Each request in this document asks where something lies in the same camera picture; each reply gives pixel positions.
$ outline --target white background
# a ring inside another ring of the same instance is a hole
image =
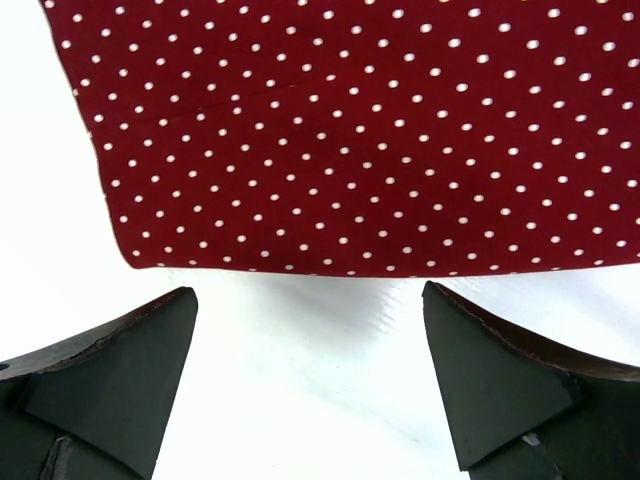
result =
[[[135,271],[36,0],[0,14],[0,359],[180,285],[200,312],[155,480],[457,473],[422,323],[424,280]],[[494,313],[640,364],[638,266],[444,279]]]

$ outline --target polka dot fabric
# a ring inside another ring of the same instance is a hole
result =
[[[638,261],[635,2],[42,3],[133,267]]]

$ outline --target red polka dot skirt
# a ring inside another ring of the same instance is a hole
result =
[[[41,1],[135,268],[638,261],[636,2]]]

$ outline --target white surface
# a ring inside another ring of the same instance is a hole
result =
[[[424,280],[130,269],[35,0],[5,6],[0,45],[0,358],[192,286],[196,334],[155,480],[465,477],[424,335]],[[640,364],[639,275],[443,283],[568,345]]]

